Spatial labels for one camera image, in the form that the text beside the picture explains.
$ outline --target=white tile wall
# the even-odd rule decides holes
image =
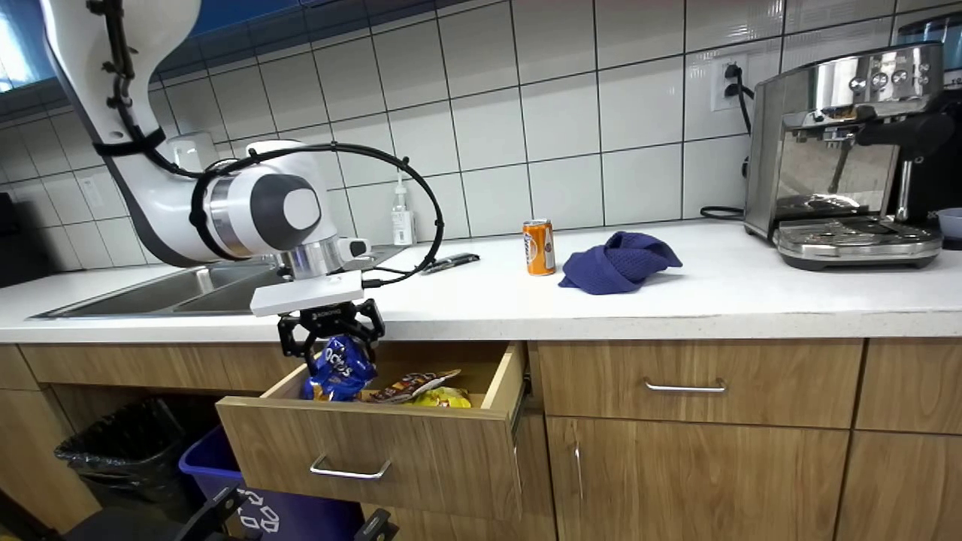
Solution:
[[[469,0],[231,67],[154,80],[173,135],[218,156],[246,140],[359,140],[412,156],[449,237],[690,219],[742,202],[750,137],[726,67],[747,85],[876,47],[956,0]],[[397,170],[317,153],[342,235],[390,240]],[[0,189],[26,206],[64,269],[155,264],[80,114],[0,122]],[[428,199],[409,185],[417,235]]]

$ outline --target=black bin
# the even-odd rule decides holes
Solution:
[[[178,459],[214,423],[212,398],[136,398],[65,438],[57,455],[84,478],[103,506],[154,506],[187,520],[206,495],[178,470]]]

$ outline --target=trash bin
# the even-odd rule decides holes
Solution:
[[[212,398],[136,398],[65,438],[57,455],[84,478],[103,506],[154,506],[187,520],[206,495],[178,470],[178,455],[214,423]]]
[[[246,495],[246,505],[237,506],[242,526],[258,537],[347,541],[355,537],[365,522],[359,500],[245,486],[231,442],[221,427],[182,450],[181,470],[194,474],[208,499],[222,486],[242,486],[237,491]]]

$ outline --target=cabinet handle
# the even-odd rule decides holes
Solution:
[[[583,469],[581,469],[581,447],[575,443],[572,447],[572,455],[575,455],[575,474],[576,474],[576,500],[583,500]]]
[[[726,384],[654,384],[644,381],[650,393],[728,393]]]
[[[383,481],[388,469],[390,469],[390,459],[385,459],[383,469],[375,470],[330,469],[330,459],[320,455],[307,470],[320,478]]]

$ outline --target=white countertop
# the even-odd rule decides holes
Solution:
[[[797,269],[740,222],[668,222],[686,267],[633,294],[591,297],[523,269],[520,237],[446,242],[477,264],[379,287],[388,339],[776,339],[776,335],[962,335],[962,253],[913,269]],[[560,264],[609,230],[555,235]],[[409,267],[420,248],[388,264]],[[0,342],[275,342],[277,319],[30,319],[126,287],[170,267],[60,274],[0,287]]]

